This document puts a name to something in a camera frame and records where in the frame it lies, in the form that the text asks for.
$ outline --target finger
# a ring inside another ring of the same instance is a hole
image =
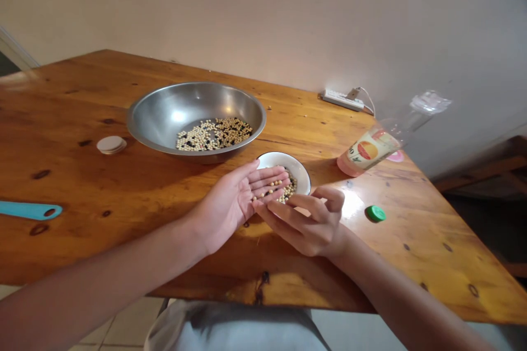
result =
[[[273,191],[277,191],[277,190],[280,190],[286,186],[288,186],[289,184],[291,183],[291,181],[287,178],[284,182],[282,182],[281,184],[279,185],[275,185],[275,186],[262,186],[261,188],[258,188],[258,189],[255,189],[253,191],[251,191],[253,193],[254,196],[260,198],[261,194],[266,194],[267,192],[269,192],[270,190]]]
[[[292,207],[277,201],[271,201],[267,204],[267,208],[277,217],[281,218],[282,221],[286,222],[292,228],[303,233],[307,226],[314,225],[317,222],[305,215],[299,213]]]
[[[249,174],[249,184],[259,181],[261,179],[277,176],[285,171],[283,166],[274,166],[265,169],[258,169]]]
[[[313,219],[318,222],[326,222],[329,216],[328,209],[322,200],[314,196],[294,194],[287,200],[287,202],[285,202],[285,204],[308,210]]]
[[[275,192],[268,194],[267,196],[264,196],[260,201],[264,204],[268,204],[269,202],[278,199],[280,196],[284,194],[283,189],[277,189]]]
[[[287,241],[289,244],[295,246],[302,236],[302,233],[290,227],[287,223],[283,222],[280,218],[274,215],[261,201],[256,200],[253,202],[253,208],[256,213],[262,217],[267,225],[277,233],[281,238]]]
[[[239,184],[244,178],[254,173],[254,170],[256,170],[259,164],[260,159],[256,159],[231,171],[225,177],[228,178],[233,184]]]
[[[342,191],[331,186],[319,186],[311,196],[327,199],[328,201],[325,204],[330,212],[339,212],[344,205],[344,194]]]
[[[289,174],[287,172],[282,172],[278,175],[273,175],[272,177],[267,177],[258,181],[255,181],[251,183],[251,189],[258,189],[262,186],[269,185],[271,183],[274,183],[275,181],[284,181],[285,179],[289,178]]]

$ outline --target orange label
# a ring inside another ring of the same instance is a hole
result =
[[[399,148],[399,142],[377,126],[366,132],[349,148],[347,157],[356,166],[368,170]]]

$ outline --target stainless steel bowl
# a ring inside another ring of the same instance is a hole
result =
[[[199,121],[238,117],[253,128],[247,140],[214,151],[180,151],[177,134]],[[128,130],[139,142],[157,151],[197,163],[221,163],[241,152],[262,132],[266,114],[252,95],[213,82],[187,82],[160,88],[137,100],[128,110]]]

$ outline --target tiled floor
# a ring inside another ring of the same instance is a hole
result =
[[[0,285],[0,298],[17,289]],[[139,299],[70,348],[70,351],[141,350],[162,302],[162,299],[156,298]],[[354,351],[406,349],[378,315],[312,310],[312,316],[333,351],[348,350],[350,345]],[[469,324],[500,351],[527,350],[526,327]]]

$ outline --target shirt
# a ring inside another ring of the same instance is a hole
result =
[[[330,351],[309,310],[176,300],[145,340],[146,351]]]

